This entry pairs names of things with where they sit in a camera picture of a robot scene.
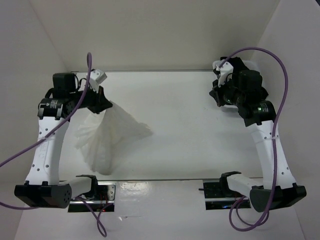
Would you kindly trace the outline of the white pleated skirt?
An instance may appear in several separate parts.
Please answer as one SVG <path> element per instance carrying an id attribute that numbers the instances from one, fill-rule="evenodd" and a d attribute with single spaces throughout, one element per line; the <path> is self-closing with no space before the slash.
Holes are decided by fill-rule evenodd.
<path id="1" fill-rule="evenodd" d="M 116 103 L 100 114 L 90 113 L 75 132 L 75 148 L 93 172 L 111 175 L 116 155 L 134 141 L 153 134 L 150 127 L 137 121 Z"/>

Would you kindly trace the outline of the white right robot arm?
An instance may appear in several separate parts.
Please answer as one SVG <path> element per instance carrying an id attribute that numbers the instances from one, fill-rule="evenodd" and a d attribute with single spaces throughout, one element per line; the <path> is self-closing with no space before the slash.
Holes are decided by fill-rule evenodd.
<path id="1" fill-rule="evenodd" d="M 219 192 L 229 197 L 238 192 L 249 198 L 259 213 L 265 211 L 269 199 L 270 210 L 287 208 L 307 195 L 298 185 L 288 166 L 279 137 L 274 105 L 267 100 L 258 71 L 239 72 L 214 70 L 217 79 L 212 83 L 210 96 L 218 107 L 235 106 L 256 146 L 262 169 L 262 181 L 248 178 L 238 171 L 223 173 Z"/>

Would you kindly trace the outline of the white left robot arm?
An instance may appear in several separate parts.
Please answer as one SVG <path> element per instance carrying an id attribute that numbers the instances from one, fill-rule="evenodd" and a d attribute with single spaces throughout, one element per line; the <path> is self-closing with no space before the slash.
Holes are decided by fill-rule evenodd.
<path id="1" fill-rule="evenodd" d="M 107 75 L 98 69 L 90 72 L 87 90 L 80 90 L 84 81 L 71 72 L 55 73 L 53 88 L 38 104 L 38 140 L 33 162 L 24 184 L 16 185 L 14 195 L 31 208 L 66 208 L 72 199 L 98 197 L 100 188 L 94 175 L 78 175 L 61 182 L 59 163 L 69 115 L 78 109 L 89 109 L 94 114 L 111 108 L 100 85 Z"/>

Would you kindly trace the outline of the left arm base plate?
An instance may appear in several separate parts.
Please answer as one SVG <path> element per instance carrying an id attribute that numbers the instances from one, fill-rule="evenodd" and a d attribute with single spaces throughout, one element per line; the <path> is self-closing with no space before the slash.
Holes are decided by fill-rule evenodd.
<path id="1" fill-rule="evenodd" d="M 98 213 L 101 210 L 103 212 L 114 212 L 116 186 L 117 184 L 115 181 L 99 181 L 94 194 L 83 193 L 78 197 L 85 200 L 95 213 Z M 68 213 L 87 213 L 89 211 L 90 210 L 81 200 L 76 200 L 75 198 L 70 201 L 67 209 Z"/>

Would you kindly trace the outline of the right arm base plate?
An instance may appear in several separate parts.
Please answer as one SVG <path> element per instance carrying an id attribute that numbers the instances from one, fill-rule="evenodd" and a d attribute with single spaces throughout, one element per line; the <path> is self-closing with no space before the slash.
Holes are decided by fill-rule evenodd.
<path id="1" fill-rule="evenodd" d="M 224 193 L 219 179 L 205 179 L 203 186 L 198 189 L 204 195 L 205 209 L 229 210 L 242 197 L 238 192 Z"/>

